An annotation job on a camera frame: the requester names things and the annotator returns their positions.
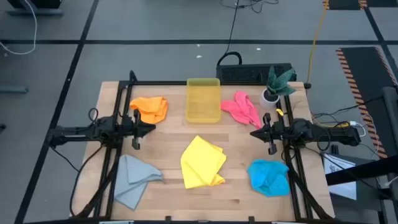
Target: yellow bin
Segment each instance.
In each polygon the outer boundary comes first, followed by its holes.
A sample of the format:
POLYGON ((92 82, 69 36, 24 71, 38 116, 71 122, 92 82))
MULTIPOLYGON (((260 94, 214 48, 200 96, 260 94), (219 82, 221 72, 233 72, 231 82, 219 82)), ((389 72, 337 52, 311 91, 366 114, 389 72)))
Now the yellow bin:
POLYGON ((218 78, 187 80, 185 117, 192 123, 215 123, 221 119, 221 87, 218 78))

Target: green leaf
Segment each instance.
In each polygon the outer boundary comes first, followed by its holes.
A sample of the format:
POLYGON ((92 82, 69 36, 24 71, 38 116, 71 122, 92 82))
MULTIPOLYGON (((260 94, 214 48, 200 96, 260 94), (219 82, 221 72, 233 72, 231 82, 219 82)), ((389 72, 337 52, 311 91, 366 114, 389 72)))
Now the green leaf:
POLYGON ((267 86, 267 89, 268 89, 272 94, 276 94, 275 89, 273 89, 271 86, 267 86))
POLYGON ((296 91, 296 90, 293 89, 292 87, 290 87, 290 86, 285 86, 284 88, 282 88, 282 89, 280 89, 280 90, 277 90, 276 93, 277 93, 278 95, 287 96, 287 95, 290 95, 290 94, 294 93, 295 91, 296 91))
POLYGON ((287 82, 290 80, 293 74, 293 68, 281 74, 278 78, 276 78, 275 82, 273 83, 273 88, 277 90, 285 88, 287 86, 287 82))
POLYGON ((273 86, 275 80, 276 80, 275 69, 274 69, 274 66, 271 65, 271 67, 269 68, 269 72, 268 72, 267 86, 273 86))

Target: yellow cable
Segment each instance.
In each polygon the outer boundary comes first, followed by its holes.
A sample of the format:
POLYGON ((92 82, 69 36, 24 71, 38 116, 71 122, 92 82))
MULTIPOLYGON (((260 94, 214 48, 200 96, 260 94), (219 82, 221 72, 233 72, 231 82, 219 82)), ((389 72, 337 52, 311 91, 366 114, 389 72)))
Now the yellow cable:
POLYGON ((326 0, 326 3, 324 5, 324 7, 323 7, 322 16, 321 16, 321 19, 319 20, 318 29, 317 29, 317 32, 315 33, 315 37, 314 37, 313 42, 312 42, 312 48, 311 48, 311 52, 310 52, 310 61, 308 63, 307 83, 310 82, 311 70, 312 70, 312 56, 313 56, 313 52, 315 51, 315 48, 317 46, 316 42, 318 40, 319 32, 320 32, 322 24, 323 24, 323 19, 325 18, 325 15, 326 15, 327 5, 329 5, 329 0, 326 0))
POLYGON ((312 114, 311 114, 311 117, 312 117, 312 120, 313 120, 314 122, 316 122, 317 125, 322 126, 322 127, 327 127, 327 128, 333 128, 333 127, 346 128, 346 127, 350 126, 349 123, 340 124, 340 125, 338 125, 338 126, 335 126, 335 125, 325 125, 325 124, 319 123, 319 122, 317 121, 317 119, 315 119, 315 118, 313 117, 312 114))

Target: yellow tag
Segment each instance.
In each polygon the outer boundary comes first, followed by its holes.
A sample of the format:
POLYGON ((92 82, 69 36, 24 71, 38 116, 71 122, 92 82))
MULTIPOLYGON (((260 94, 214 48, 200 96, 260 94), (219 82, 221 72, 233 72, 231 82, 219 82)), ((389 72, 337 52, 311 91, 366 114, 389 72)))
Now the yellow tag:
POLYGON ((276 109, 276 112, 278 112, 281 116, 283 116, 284 115, 284 113, 282 112, 282 110, 281 109, 276 109))

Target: cloth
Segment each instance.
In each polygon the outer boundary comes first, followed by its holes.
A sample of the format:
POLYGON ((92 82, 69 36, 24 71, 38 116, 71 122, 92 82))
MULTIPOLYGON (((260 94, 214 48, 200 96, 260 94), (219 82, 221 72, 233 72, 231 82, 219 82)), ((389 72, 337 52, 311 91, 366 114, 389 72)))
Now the cloth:
POLYGON ((218 171, 226 160, 223 149, 196 136, 181 157, 186 189, 225 183, 218 171))
POLYGON ((139 110, 141 121, 155 124, 166 118, 168 103, 162 96, 152 98, 138 97, 130 102, 130 108, 139 110))
POLYGON ((269 197, 288 195, 288 170, 289 168, 279 161, 257 159, 248 168, 251 187, 269 197))
POLYGON ((261 128, 261 121, 257 109, 243 91, 237 91, 233 100, 223 100, 221 109, 227 111, 239 123, 253 124, 257 129, 261 128))
POLYGON ((163 180, 161 171, 139 159, 123 155, 119 159, 114 199, 135 210, 149 181, 163 180))

